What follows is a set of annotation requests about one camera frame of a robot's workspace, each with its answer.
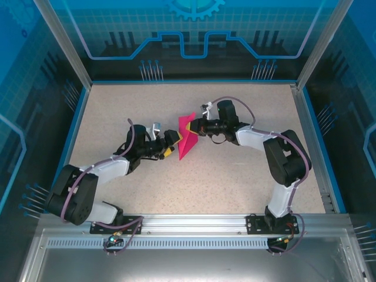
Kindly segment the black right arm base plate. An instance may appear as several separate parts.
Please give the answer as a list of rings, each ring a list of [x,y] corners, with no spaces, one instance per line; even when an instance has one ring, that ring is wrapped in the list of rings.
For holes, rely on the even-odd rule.
[[[296,216],[290,214],[276,219],[272,215],[257,216],[250,214],[246,217],[246,230],[248,235],[300,233]]]

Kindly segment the blue table border frame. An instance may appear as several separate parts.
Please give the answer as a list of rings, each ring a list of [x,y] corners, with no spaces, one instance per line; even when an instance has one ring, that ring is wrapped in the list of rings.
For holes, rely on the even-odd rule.
[[[108,158],[124,142],[128,119],[145,126],[159,122],[163,130],[177,129],[180,116],[200,114],[202,104],[222,96],[235,98],[241,121],[254,122],[261,130],[294,130],[307,149],[291,84],[295,83],[95,82],[78,104],[73,132],[67,138],[60,164],[86,166]],[[315,115],[305,94],[304,97],[319,141]],[[325,164],[337,213],[342,213],[344,207],[335,178]],[[249,214],[264,211],[273,187],[263,152],[224,142],[222,137],[202,137],[182,160],[173,152],[162,161],[143,161],[130,175],[101,186],[96,197],[127,213]],[[326,213],[312,171],[299,186],[292,209],[297,213]]]

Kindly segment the aluminium frame post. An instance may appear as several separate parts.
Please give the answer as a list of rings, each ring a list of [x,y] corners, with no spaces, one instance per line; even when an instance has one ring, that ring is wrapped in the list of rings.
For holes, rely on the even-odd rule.
[[[318,65],[321,57],[323,56],[325,50],[332,41],[338,27],[340,26],[344,17],[346,16],[353,1],[354,0],[338,0],[336,7],[334,8],[325,28],[323,29],[316,45],[313,48],[313,51],[308,57],[297,79],[296,89],[298,91],[301,91],[305,87],[310,76],[312,75],[316,66]]]
[[[33,0],[33,2],[54,35],[63,53],[67,57],[71,67],[77,74],[80,82],[88,91],[90,91],[93,84],[92,80],[52,5],[48,0]]]

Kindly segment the aluminium mounting rail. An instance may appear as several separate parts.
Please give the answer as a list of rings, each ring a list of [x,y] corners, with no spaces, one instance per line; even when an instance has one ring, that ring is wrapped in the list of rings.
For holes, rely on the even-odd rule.
[[[309,236],[338,237],[351,232],[352,224],[347,214],[303,214],[304,223],[299,229]],[[80,226],[64,224],[57,217],[42,215],[36,234],[46,236],[88,235],[90,223]],[[142,223],[142,236],[245,236],[244,214],[146,214]]]

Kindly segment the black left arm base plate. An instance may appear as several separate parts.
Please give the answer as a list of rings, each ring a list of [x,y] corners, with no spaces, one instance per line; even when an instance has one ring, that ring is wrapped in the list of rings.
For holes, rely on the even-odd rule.
[[[142,231],[142,216],[123,216],[116,219],[113,224],[92,223],[90,234],[113,234],[121,231],[122,235],[131,235],[134,231],[140,234]]]

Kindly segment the pink paper sheet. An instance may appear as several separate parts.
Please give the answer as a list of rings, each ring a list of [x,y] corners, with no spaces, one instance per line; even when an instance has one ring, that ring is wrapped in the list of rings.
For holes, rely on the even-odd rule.
[[[179,133],[182,136],[181,141],[177,144],[179,151],[179,160],[182,160],[187,153],[196,145],[199,136],[196,133],[186,129],[187,125],[192,122],[196,117],[196,113],[193,112],[188,116],[179,117]]]

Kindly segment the aluminium side rail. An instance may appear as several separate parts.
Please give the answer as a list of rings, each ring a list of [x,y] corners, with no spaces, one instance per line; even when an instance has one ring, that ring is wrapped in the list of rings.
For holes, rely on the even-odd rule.
[[[327,172],[327,166],[324,161],[307,101],[303,92],[298,90],[298,87],[295,84],[291,84],[290,88],[307,145],[307,153],[311,159],[311,171],[315,175],[324,210],[329,214],[337,213],[337,202],[336,200],[333,200],[332,197],[333,186]]]

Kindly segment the grey metal tray panel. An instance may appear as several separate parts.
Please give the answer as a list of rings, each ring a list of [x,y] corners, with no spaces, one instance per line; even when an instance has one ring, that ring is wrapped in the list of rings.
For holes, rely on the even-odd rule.
[[[338,237],[308,236],[288,253],[268,248],[129,250],[119,246],[110,254],[47,249],[47,241],[54,237],[104,238],[35,237],[17,282],[376,282],[346,232]]]

